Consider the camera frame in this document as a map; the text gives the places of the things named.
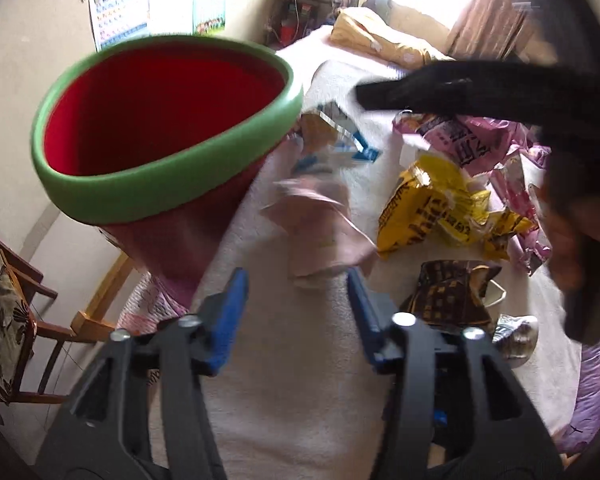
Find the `person right hand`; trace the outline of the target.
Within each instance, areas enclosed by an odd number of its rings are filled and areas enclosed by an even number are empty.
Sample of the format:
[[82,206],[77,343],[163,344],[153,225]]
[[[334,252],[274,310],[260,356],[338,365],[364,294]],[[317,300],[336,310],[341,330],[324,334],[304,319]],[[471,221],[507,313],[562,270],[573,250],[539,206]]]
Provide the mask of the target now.
[[553,251],[548,263],[550,276],[562,292],[572,292],[583,282],[585,237],[600,243],[600,197],[578,198],[569,205],[568,214],[552,206],[547,182],[540,188],[540,197],[546,203],[544,231]]

